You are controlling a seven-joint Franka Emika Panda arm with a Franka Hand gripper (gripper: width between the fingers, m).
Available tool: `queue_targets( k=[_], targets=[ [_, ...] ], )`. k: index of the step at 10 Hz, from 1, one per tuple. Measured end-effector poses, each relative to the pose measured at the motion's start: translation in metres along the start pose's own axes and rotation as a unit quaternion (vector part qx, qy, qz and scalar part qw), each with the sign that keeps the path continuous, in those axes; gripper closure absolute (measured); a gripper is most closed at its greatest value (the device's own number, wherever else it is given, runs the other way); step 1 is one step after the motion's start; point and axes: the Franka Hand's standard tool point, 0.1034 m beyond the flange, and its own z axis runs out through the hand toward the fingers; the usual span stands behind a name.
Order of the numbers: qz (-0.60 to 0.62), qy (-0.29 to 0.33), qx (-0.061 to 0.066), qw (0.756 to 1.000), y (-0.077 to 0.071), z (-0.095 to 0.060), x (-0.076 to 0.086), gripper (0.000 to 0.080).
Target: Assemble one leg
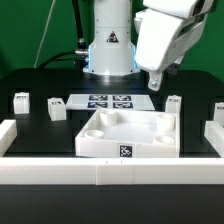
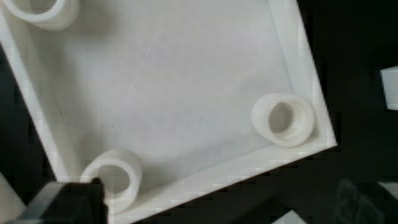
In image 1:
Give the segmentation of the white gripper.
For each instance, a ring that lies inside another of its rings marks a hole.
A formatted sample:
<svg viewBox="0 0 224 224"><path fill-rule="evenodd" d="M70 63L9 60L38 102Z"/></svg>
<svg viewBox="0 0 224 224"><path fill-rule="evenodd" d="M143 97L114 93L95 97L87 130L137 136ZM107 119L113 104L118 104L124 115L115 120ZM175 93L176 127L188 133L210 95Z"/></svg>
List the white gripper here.
<svg viewBox="0 0 224 224"><path fill-rule="evenodd" d="M148 71L148 88L158 91L166 68L176 75L183 55L201 38L204 20L183 19L152 9L143 13L136 47L136 63Z"/></svg>

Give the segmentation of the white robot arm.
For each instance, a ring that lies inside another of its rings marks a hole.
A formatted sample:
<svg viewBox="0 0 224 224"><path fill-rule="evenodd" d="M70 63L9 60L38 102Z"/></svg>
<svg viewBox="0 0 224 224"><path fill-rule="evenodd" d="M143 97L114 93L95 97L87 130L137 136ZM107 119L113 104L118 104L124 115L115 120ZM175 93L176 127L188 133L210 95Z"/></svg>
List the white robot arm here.
<svg viewBox="0 0 224 224"><path fill-rule="evenodd" d="M132 0L94 0L94 40L84 72L105 82L142 70L148 88L160 89L164 73L175 74L201 38L217 0L143 0L132 14Z"/></svg>

